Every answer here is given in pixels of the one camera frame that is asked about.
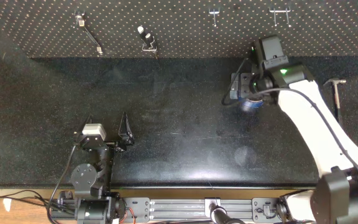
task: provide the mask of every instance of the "pegboard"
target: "pegboard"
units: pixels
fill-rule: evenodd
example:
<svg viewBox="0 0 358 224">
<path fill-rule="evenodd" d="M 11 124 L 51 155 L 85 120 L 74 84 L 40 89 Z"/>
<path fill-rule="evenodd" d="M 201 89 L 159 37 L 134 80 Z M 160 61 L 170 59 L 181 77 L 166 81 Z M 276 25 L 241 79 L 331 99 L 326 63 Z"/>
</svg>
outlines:
<svg viewBox="0 0 358 224">
<path fill-rule="evenodd" d="M 269 8 L 286 7 L 291 27 L 285 13 L 275 26 Z M 155 36 L 159 57 L 243 57 L 273 34 L 287 55 L 358 55 L 358 1 L 0 0 L 0 29 L 29 57 L 99 57 L 75 25 L 77 9 L 103 57 L 152 57 L 141 51 L 140 25 Z"/>
</svg>

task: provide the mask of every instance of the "hammer head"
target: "hammer head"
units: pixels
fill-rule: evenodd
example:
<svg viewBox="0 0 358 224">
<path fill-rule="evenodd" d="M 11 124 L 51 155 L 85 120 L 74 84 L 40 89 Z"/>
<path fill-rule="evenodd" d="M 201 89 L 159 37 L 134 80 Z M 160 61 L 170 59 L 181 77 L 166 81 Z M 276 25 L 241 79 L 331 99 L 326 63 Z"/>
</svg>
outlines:
<svg viewBox="0 0 358 224">
<path fill-rule="evenodd" d="M 338 78 L 330 78 L 328 81 L 326 81 L 326 83 L 324 83 L 324 85 L 326 85 L 328 83 L 333 83 L 333 85 L 345 84 L 346 80 L 345 79 L 338 79 Z"/>
</svg>

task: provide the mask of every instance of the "green light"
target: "green light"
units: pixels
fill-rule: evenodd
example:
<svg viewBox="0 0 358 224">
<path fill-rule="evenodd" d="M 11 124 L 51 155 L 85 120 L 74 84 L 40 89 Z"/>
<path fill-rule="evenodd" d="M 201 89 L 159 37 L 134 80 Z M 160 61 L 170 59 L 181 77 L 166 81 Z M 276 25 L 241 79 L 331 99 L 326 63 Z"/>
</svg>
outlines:
<svg viewBox="0 0 358 224">
<path fill-rule="evenodd" d="M 280 69 L 280 72 L 281 72 L 281 74 L 283 74 L 283 75 L 285 75 L 287 71 L 288 71 L 287 69 Z"/>
</svg>

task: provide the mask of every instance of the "wooden floor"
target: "wooden floor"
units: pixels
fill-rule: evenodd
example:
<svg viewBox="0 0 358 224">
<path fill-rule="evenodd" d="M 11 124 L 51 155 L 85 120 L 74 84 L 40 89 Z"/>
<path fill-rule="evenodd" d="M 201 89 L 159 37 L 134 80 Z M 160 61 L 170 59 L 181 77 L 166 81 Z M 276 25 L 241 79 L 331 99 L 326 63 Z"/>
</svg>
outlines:
<svg viewBox="0 0 358 224">
<path fill-rule="evenodd" d="M 20 189 L 0 190 L 0 195 L 18 192 Z M 49 198 L 52 190 L 35 190 L 42 197 Z M 222 199 L 252 199 L 254 197 L 278 197 L 292 192 L 292 190 L 117 190 L 122 197 L 158 198 L 187 198 L 200 199 L 205 197 L 219 197 Z M 32 193 L 15 195 L 17 198 L 33 196 Z M 12 201 L 9 212 L 6 210 L 3 199 L 0 199 L 0 223 L 49 223 L 46 209 L 26 203 Z M 61 221 L 59 223 L 76 223 L 76 221 Z"/>
</svg>

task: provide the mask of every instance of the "black tabletop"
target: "black tabletop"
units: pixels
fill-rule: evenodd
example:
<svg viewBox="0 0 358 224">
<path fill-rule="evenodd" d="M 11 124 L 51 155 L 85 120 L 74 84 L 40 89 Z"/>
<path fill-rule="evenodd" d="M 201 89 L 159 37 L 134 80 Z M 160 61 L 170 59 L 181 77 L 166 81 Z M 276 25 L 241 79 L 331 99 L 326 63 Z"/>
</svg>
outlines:
<svg viewBox="0 0 358 224">
<path fill-rule="evenodd" d="M 0 187 L 52 187 L 86 116 L 117 139 L 124 111 L 136 144 L 115 155 L 114 188 L 313 186 L 312 155 L 277 105 L 252 115 L 221 106 L 241 60 L 31 60 L 15 47 L 0 50 Z M 344 129 L 358 145 L 358 57 L 291 61 L 305 63 L 319 84 L 347 79 L 339 86 Z M 243 72 L 249 70 L 246 63 Z M 332 88 L 321 92 L 333 109 Z M 63 186 L 87 160 L 87 152 L 75 153 Z"/>
</svg>

